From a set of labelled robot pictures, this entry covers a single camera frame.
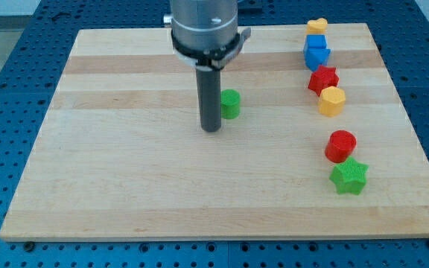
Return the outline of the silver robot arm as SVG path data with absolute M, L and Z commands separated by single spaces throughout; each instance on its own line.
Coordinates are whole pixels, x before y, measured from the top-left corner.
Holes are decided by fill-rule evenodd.
M 221 48 L 237 34 L 237 0 L 170 0 L 170 8 L 173 37 L 187 48 Z

